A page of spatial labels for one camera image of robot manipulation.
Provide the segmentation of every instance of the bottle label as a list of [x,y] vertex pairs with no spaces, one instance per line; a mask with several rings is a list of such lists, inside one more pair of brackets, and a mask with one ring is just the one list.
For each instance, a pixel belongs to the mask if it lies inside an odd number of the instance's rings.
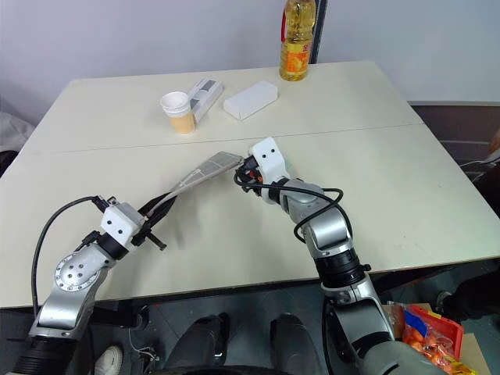
[[287,46],[287,72],[292,74],[302,74],[307,70],[309,63],[310,43],[292,44]]

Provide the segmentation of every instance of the yellow oil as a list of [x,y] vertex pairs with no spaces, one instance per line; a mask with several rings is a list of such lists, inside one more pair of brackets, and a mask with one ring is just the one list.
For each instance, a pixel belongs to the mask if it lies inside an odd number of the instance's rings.
[[301,80],[307,74],[316,18],[314,0],[287,0],[287,37],[281,45],[280,76],[284,80]]

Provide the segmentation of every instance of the wall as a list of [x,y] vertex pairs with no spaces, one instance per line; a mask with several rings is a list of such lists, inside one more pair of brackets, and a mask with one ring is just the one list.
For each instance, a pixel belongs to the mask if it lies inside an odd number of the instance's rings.
[[319,62],[377,61],[414,102],[500,102],[498,0],[330,0]]
[[1,109],[38,123],[80,77],[275,66],[283,2],[0,0]]

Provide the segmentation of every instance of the paper cup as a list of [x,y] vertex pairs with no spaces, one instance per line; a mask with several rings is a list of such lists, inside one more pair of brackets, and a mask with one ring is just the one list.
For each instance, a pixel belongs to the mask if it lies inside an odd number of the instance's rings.
[[195,131],[195,117],[188,94],[182,91],[169,92],[160,99],[159,104],[177,133],[188,134]]

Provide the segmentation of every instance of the white table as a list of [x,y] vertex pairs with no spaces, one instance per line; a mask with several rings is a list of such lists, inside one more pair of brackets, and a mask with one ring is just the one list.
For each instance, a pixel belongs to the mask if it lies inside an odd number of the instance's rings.
[[[177,135],[158,100],[203,77],[226,90],[195,133]],[[222,110],[259,80],[279,87],[276,102],[242,122]],[[0,179],[0,307],[30,304],[34,246],[61,205],[115,195],[138,208],[215,152],[246,155],[268,136],[299,177],[344,190],[356,251],[373,271],[500,255],[500,220],[371,62],[311,66],[294,83],[276,68],[76,80]],[[100,217],[86,204],[53,224],[38,268],[41,302],[56,263]],[[226,173],[181,195],[154,230],[167,250],[147,241],[112,270],[98,299],[316,278],[292,228]]]

